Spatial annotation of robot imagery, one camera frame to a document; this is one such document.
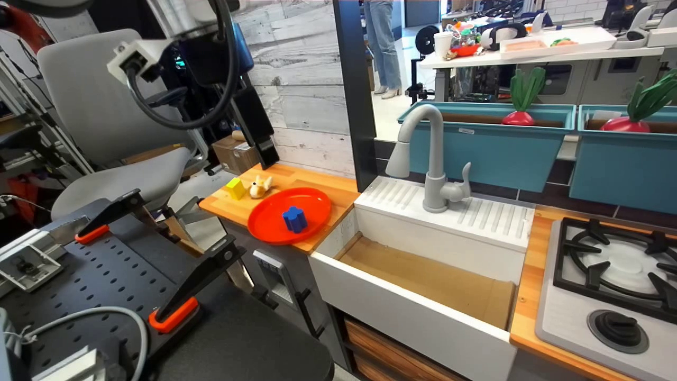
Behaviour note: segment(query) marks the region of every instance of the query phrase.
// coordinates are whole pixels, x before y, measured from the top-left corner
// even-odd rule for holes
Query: yellow object
[[[247,189],[242,183],[240,177],[233,177],[229,183],[226,183],[226,190],[233,198],[242,198],[247,195]]]

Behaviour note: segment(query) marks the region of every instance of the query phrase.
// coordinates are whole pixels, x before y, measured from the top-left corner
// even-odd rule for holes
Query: wooden countertop
[[[305,253],[314,253],[314,250],[322,244],[322,238],[354,207],[354,201],[357,198],[357,183],[354,177],[341,177],[341,176],[298,170],[290,164],[280,164],[280,163],[268,170],[263,170],[261,164],[257,164],[250,171],[242,174],[240,177],[247,187],[250,181],[257,179],[257,176],[263,176],[263,177],[274,176],[274,192],[309,187],[327,192],[334,201],[334,209],[328,226],[323,226],[317,235],[295,244],[295,248]],[[247,226],[247,217],[261,201],[263,198],[250,198],[250,196],[233,198],[226,190],[221,189],[208,198],[204,198],[199,207],[219,217]]]
[[[542,298],[547,255],[550,245],[550,229],[553,229],[553,223],[561,219],[563,216],[572,217],[576,213],[566,209],[554,209],[554,207],[537,207],[535,212],[531,238],[524,255],[523,279],[518,285],[515,314],[512,314],[511,342],[520,350],[544,356],[553,362],[558,362],[568,369],[585,372],[586,376],[593,376],[593,378],[613,378],[613,381],[631,378],[623,372],[615,372],[608,367],[579,357],[557,345],[544,342],[540,337],[535,337],[535,320],[537,320],[537,307]]]

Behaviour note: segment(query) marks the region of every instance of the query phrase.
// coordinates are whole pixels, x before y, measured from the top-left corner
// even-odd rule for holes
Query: gas stove
[[[598,219],[553,226],[537,337],[638,378],[677,374],[677,241]]]

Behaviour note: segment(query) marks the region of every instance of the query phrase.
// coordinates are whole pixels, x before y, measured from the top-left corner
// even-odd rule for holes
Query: sink basin
[[[377,177],[312,269],[328,304],[468,378],[507,378],[531,223],[531,207],[478,196],[428,213],[423,183]]]

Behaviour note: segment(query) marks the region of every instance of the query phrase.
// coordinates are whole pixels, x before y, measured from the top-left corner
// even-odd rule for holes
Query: faucet
[[[414,134],[414,126],[430,118],[430,163],[425,174],[425,196],[423,196],[423,209],[430,213],[442,213],[448,204],[459,204],[465,196],[469,196],[469,166],[471,163],[463,164],[463,181],[447,181],[445,174],[445,124],[442,124],[442,111],[430,104],[414,108],[398,135],[395,150],[392,152],[386,174],[393,177],[408,177],[411,166],[411,138]]]

